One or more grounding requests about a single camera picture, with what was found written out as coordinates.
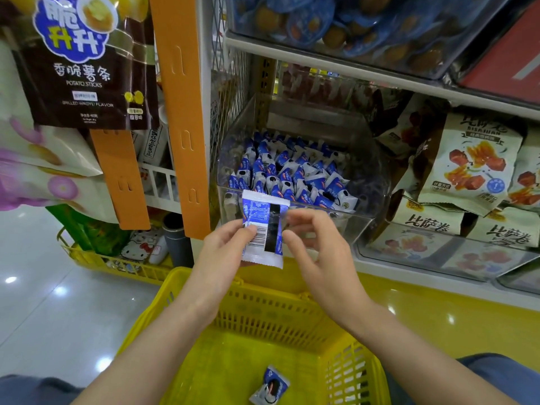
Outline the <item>white floral snack bag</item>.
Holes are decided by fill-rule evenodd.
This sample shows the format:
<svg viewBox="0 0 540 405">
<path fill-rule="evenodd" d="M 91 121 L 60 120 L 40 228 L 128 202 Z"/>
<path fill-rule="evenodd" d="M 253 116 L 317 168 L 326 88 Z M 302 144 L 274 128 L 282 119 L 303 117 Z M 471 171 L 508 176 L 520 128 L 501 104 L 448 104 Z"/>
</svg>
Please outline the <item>white floral snack bag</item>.
<svg viewBox="0 0 540 405">
<path fill-rule="evenodd" d="M 10 46 L 0 38 L 0 211 L 67 204 L 118 224 L 103 171 L 77 129 L 34 124 Z"/>
</svg>

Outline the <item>dark brown snack packets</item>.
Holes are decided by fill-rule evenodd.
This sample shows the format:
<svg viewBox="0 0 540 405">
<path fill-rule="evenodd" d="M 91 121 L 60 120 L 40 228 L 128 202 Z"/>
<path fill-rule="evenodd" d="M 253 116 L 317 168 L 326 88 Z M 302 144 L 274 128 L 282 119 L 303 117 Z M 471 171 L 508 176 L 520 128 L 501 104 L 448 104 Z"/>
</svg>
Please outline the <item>dark brown snack packets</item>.
<svg viewBox="0 0 540 405">
<path fill-rule="evenodd" d="M 375 109 L 369 126 L 375 140 L 397 159 L 412 155 L 450 104 L 439 97 L 401 90 L 392 107 Z"/>
</svg>

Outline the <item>pile of cream snack packets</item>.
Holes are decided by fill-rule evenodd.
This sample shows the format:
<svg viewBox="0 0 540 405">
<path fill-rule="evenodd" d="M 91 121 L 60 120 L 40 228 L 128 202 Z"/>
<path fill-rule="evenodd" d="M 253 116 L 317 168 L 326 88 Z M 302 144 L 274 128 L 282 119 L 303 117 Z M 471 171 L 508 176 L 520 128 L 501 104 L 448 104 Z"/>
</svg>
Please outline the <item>pile of cream snack packets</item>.
<svg viewBox="0 0 540 405">
<path fill-rule="evenodd" d="M 363 257 L 491 281 L 540 258 L 540 124 L 451 112 L 426 134 Z"/>
</svg>

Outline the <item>row of red packets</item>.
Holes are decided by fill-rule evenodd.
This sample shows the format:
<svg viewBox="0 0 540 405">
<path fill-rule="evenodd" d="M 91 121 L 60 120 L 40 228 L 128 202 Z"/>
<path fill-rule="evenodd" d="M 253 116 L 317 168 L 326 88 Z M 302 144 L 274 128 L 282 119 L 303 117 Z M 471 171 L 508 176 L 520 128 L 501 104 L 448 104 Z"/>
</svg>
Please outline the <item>row of red packets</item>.
<svg viewBox="0 0 540 405">
<path fill-rule="evenodd" d="M 283 100 L 336 109 L 351 108 L 354 92 L 363 83 L 336 73 L 287 62 L 280 63 L 276 79 L 274 91 Z"/>
</svg>

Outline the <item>brown potato stick bag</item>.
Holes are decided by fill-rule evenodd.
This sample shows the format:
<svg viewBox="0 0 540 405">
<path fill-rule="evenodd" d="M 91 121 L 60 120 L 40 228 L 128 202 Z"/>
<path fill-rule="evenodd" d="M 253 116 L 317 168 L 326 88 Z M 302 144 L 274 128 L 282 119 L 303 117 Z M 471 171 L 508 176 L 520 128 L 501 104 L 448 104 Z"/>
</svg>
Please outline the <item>brown potato stick bag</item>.
<svg viewBox="0 0 540 405">
<path fill-rule="evenodd" d="M 0 0 L 0 26 L 35 123 L 159 126 L 150 0 Z"/>
</svg>

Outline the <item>short orange hanging strip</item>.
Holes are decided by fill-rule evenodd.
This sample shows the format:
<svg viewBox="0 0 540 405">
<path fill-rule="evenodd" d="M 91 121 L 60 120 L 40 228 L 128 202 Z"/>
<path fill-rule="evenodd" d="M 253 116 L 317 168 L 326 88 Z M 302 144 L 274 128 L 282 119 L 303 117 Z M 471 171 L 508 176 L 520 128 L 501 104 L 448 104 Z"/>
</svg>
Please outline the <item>short orange hanging strip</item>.
<svg viewBox="0 0 540 405">
<path fill-rule="evenodd" d="M 90 135 L 123 230 L 149 230 L 145 192 L 128 130 L 91 129 Z"/>
</svg>

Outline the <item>yellow plastic shopping basket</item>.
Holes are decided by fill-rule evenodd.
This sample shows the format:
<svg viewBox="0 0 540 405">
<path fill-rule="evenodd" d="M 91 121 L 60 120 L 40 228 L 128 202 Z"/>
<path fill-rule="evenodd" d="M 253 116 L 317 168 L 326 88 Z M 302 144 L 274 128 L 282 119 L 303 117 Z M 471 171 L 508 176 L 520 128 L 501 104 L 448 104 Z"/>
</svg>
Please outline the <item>yellow plastic shopping basket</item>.
<svg viewBox="0 0 540 405">
<path fill-rule="evenodd" d="M 290 381 L 278 405 L 391 405 L 380 361 L 308 293 L 240 279 L 159 405 L 253 405 L 269 365 Z"/>
</svg>

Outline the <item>red box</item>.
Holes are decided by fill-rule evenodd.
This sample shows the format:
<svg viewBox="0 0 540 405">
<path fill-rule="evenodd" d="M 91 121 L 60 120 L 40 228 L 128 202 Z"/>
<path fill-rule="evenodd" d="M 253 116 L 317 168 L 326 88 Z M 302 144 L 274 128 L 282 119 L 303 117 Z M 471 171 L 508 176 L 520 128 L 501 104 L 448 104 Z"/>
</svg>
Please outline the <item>red box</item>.
<svg viewBox="0 0 540 405">
<path fill-rule="evenodd" d="M 460 87 L 540 106 L 540 0 L 511 0 L 450 73 Z"/>
</svg>

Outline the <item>white cartoon cat item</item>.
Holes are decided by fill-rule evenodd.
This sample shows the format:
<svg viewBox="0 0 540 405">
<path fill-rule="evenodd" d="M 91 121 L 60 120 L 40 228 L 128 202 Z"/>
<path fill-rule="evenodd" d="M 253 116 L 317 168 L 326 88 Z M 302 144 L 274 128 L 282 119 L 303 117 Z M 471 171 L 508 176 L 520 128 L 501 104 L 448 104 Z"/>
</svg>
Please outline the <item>white cartoon cat item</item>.
<svg viewBox="0 0 540 405">
<path fill-rule="evenodd" d="M 151 265 L 161 264 L 168 254 L 164 231 L 153 228 L 148 231 L 134 231 L 120 252 L 120 257 L 131 261 L 147 261 Z"/>
</svg>

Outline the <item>blue white snack packet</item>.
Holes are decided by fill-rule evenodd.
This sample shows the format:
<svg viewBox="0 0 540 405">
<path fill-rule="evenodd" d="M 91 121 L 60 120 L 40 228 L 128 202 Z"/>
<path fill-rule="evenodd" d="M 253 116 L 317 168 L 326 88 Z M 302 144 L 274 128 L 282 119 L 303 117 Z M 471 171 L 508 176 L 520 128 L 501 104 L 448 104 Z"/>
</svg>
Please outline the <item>blue white snack packet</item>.
<svg viewBox="0 0 540 405">
<path fill-rule="evenodd" d="M 256 227 L 255 236 L 242 252 L 242 260 L 283 269 L 281 221 L 290 201 L 252 190 L 243 190 L 241 200 L 243 226 Z"/>
</svg>

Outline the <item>small blue cookie packet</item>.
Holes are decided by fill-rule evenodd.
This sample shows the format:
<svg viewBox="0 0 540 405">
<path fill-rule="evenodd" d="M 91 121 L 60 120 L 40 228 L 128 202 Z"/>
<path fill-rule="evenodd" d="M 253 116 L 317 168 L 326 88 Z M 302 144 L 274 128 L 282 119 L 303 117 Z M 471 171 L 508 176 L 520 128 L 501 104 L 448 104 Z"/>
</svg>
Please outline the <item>small blue cookie packet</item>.
<svg viewBox="0 0 540 405">
<path fill-rule="evenodd" d="M 262 386 L 250 396 L 253 405 L 278 405 L 290 386 L 290 381 L 273 365 L 269 365 L 263 376 Z"/>
</svg>

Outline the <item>white shelf board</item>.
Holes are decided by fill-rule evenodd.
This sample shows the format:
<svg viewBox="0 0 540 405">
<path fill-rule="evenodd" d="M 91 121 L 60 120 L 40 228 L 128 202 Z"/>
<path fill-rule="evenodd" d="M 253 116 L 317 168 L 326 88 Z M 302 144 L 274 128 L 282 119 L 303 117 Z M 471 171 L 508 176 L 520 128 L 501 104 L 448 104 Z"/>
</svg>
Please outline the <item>white shelf board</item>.
<svg viewBox="0 0 540 405">
<path fill-rule="evenodd" d="M 540 104 L 525 103 L 472 89 L 446 85 L 442 81 L 427 80 L 385 69 L 362 65 L 319 53 L 276 44 L 233 33 L 224 34 L 224 46 L 265 58 L 291 62 L 301 66 L 323 69 L 359 80 L 373 81 L 378 85 L 407 89 L 409 91 L 448 100 L 454 105 L 489 109 L 540 122 Z"/>
<path fill-rule="evenodd" d="M 504 288 L 496 282 L 481 282 L 460 278 L 449 274 L 365 258 L 358 254 L 354 254 L 353 258 L 356 270 L 360 273 L 540 313 L 540 296 L 530 292 Z"/>
</svg>

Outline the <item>pile of blue white packets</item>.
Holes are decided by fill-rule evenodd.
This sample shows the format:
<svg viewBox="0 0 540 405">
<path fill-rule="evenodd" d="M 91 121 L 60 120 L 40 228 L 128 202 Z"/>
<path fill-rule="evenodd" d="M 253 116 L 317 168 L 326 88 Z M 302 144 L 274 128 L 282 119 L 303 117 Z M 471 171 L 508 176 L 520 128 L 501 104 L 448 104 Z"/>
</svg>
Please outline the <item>pile of blue white packets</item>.
<svg viewBox="0 0 540 405">
<path fill-rule="evenodd" d="M 245 128 L 240 139 L 229 137 L 219 160 L 219 184 L 239 203 L 239 190 L 283 197 L 353 213 L 360 205 L 344 177 L 350 155 L 334 150 L 324 140 L 305 141 L 279 130 Z"/>
</svg>

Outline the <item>person's right forearm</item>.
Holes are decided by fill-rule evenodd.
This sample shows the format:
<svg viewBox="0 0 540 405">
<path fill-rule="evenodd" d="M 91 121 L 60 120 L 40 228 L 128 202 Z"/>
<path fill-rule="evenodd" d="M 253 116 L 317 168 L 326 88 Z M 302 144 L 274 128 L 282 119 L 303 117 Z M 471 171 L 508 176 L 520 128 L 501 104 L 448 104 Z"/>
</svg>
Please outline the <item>person's right forearm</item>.
<svg viewBox="0 0 540 405">
<path fill-rule="evenodd" d="M 518 405 L 371 300 L 339 312 L 336 322 L 377 356 L 416 405 Z"/>
</svg>

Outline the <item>person's right hand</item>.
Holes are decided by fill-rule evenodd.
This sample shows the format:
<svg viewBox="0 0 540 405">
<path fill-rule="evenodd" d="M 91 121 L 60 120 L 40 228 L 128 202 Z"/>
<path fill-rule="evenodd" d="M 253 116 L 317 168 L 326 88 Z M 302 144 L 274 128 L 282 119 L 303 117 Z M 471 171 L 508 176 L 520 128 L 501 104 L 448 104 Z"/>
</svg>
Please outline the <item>person's right hand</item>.
<svg viewBox="0 0 540 405">
<path fill-rule="evenodd" d="M 339 326 L 356 332 L 363 326 L 373 301 L 360 282 L 347 241 L 325 211 L 290 210 L 286 221 L 287 230 L 314 238 L 314 246 L 308 248 L 314 274 L 302 277 L 315 301 Z"/>
</svg>

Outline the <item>white bottom shelf board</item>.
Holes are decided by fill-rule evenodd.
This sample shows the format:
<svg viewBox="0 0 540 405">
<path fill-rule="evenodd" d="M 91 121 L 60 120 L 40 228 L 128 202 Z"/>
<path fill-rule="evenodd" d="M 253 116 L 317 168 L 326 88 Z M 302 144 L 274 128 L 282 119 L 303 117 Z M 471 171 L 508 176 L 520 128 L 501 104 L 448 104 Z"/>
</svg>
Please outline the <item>white bottom shelf board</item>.
<svg viewBox="0 0 540 405">
<path fill-rule="evenodd" d="M 460 278 L 449 274 L 365 258 L 358 254 L 354 254 L 353 258 L 356 270 L 360 273 L 540 313 L 540 296 L 530 292 L 504 288 L 496 282 L 481 282 Z"/>
</svg>

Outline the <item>long orange shelf upright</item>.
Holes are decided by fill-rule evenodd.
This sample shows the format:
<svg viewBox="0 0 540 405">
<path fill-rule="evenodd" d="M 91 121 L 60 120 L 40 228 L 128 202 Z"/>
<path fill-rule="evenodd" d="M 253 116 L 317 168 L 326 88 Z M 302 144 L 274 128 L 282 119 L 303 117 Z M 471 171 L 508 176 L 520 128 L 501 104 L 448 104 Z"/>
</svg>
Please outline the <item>long orange shelf upright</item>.
<svg viewBox="0 0 540 405">
<path fill-rule="evenodd" d="M 211 231 L 196 0 L 150 0 L 186 235 Z"/>
</svg>

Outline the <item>person's left forearm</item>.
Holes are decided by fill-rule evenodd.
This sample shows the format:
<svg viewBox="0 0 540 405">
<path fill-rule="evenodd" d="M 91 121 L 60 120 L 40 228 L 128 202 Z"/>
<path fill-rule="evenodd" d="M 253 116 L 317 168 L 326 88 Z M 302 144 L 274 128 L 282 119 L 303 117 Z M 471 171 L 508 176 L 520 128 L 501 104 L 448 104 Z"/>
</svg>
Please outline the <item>person's left forearm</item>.
<svg viewBox="0 0 540 405">
<path fill-rule="evenodd" d="M 177 297 L 71 405 L 157 405 L 219 304 Z"/>
</svg>

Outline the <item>clear low shelf tray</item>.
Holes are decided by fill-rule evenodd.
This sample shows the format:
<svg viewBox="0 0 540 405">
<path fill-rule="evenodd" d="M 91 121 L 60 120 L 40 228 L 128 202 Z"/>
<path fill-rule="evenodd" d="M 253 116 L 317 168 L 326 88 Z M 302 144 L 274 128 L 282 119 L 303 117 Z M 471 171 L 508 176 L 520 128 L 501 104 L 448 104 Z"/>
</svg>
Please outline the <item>clear low shelf tray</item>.
<svg viewBox="0 0 540 405">
<path fill-rule="evenodd" d="M 492 244 L 387 220 L 365 231 L 355 249 L 381 264 L 481 284 L 493 284 L 540 258 L 538 247 Z"/>
</svg>

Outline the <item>grey tube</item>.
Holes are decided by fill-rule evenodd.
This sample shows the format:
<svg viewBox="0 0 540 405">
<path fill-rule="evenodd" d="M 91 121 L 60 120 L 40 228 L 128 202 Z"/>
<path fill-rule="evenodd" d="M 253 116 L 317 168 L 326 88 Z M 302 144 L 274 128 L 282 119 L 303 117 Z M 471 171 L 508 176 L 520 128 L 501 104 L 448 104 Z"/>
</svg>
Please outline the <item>grey tube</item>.
<svg viewBox="0 0 540 405">
<path fill-rule="evenodd" d="M 173 267 L 193 268 L 191 239 L 185 234 L 182 215 L 169 212 L 163 218 L 162 228 Z"/>
</svg>

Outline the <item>person's right leg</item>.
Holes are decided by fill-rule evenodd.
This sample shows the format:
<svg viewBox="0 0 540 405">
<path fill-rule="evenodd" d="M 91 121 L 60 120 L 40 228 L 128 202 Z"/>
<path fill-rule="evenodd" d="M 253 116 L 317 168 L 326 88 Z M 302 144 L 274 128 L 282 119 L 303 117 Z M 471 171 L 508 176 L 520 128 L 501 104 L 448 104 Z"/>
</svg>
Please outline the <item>person's right leg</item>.
<svg viewBox="0 0 540 405">
<path fill-rule="evenodd" d="M 540 405 L 539 372 L 497 353 L 478 353 L 455 360 L 519 405 Z M 385 367 L 383 369 L 392 405 L 416 405 L 389 371 Z"/>
</svg>

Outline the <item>green snack packet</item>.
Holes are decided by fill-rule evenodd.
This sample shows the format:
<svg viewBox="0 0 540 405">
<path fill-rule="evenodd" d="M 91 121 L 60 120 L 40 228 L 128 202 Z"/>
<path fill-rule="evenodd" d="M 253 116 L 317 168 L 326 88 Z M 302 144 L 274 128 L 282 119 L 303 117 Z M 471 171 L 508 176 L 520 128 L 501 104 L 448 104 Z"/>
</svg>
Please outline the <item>green snack packet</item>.
<svg viewBox="0 0 540 405">
<path fill-rule="evenodd" d="M 116 257 L 127 245 L 133 233 L 122 230 L 118 224 L 88 217 L 66 204 L 46 206 L 45 209 L 57 218 L 83 251 Z"/>
</svg>

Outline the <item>person's left leg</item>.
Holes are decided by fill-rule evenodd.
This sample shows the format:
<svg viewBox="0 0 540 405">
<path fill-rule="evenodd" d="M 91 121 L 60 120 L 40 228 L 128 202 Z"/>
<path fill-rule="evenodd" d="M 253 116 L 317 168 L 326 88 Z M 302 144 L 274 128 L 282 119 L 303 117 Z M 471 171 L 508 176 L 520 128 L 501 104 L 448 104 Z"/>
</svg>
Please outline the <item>person's left leg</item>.
<svg viewBox="0 0 540 405">
<path fill-rule="evenodd" d="M 85 388 L 56 377 L 0 377 L 0 405 L 70 405 Z"/>
</svg>

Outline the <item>person's leg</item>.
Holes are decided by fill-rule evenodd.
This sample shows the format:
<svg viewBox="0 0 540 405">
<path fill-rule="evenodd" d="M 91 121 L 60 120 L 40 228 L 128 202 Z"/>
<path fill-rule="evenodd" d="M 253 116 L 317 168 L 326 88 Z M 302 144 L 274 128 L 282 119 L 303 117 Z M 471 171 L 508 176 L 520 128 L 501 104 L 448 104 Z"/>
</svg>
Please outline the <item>person's leg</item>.
<svg viewBox="0 0 540 405">
<path fill-rule="evenodd" d="M 455 360 L 519 405 L 540 405 L 539 372 L 497 353 L 478 353 Z M 385 367 L 383 369 L 392 405 L 416 405 L 389 371 Z"/>
<path fill-rule="evenodd" d="M 70 405 L 85 388 L 56 377 L 0 377 L 0 405 Z"/>
</svg>

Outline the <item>person's left hand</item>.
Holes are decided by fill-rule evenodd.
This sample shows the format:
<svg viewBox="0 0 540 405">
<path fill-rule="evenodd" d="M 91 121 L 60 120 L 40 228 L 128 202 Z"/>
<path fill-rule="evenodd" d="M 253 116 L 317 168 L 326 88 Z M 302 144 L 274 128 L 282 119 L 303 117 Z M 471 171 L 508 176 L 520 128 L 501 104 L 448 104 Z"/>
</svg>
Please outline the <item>person's left hand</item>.
<svg viewBox="0 0 540 405">
<path fill-rule="evenodd" d="M 200 327 L 208 326 L 214 320 L 240 267 L 231 257 L 231 239 L 240 225 L 243 225 L 242 220 L 234 220 L 206 236 L 179 294 L 182 310 Z"/>
</svg>

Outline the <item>clear plastic display bin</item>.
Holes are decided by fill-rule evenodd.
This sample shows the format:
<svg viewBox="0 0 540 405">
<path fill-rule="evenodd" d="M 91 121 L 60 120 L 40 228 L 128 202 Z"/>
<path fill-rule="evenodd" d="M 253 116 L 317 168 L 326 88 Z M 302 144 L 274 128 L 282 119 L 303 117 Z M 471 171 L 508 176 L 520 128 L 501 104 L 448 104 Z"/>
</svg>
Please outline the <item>clear plastic display bin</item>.
<svg viewBox="0 0 540 405">
<path fill-rule="evenodd" d="M 291 209 L 310 207 L 327 211 L 339 233 L 351 246 L 365 231 L 374 229 L 384 219 L 391 191 L 388 161 L 361 115 L 330 107 L 306 106 L 273 95 L 255 95 L 227 129 L 218 163 L 223 157 L 222 148 L 226 140 L 229 137 L 240 139 L 245 128 L 251 131 L 263 128 L 278 130 L 305 141 L 324 140 L 334 150 L 350 155 L 344 177 L 350 180 L 348 190 L 360 200 L 355 212 L 346 213 L 290 201 Z M 220 211 L 220 223 L 226 223 L 241 217 L 242 190 L 236 191 L 239 195 L 237 204 L 227 194 L 233 190 L 219 184 L 218 172 L 219 165 L 213 173 L 213 188 L 219 199 L 217 209 Z"/>
</svg>

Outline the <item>clear bin of round snacks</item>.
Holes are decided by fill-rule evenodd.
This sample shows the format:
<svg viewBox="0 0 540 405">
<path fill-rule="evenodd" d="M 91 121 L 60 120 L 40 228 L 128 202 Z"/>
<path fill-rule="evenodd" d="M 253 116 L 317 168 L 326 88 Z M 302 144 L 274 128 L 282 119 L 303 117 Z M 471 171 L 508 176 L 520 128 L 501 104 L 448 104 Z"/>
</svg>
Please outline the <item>clear bin of round snacks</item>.
<svg viewBox="0 0 540 405">
<path fill-rule="evenodd" d="M 440 79 L 513 0 L 225 0 L 233 33 Z"/>
</svg>

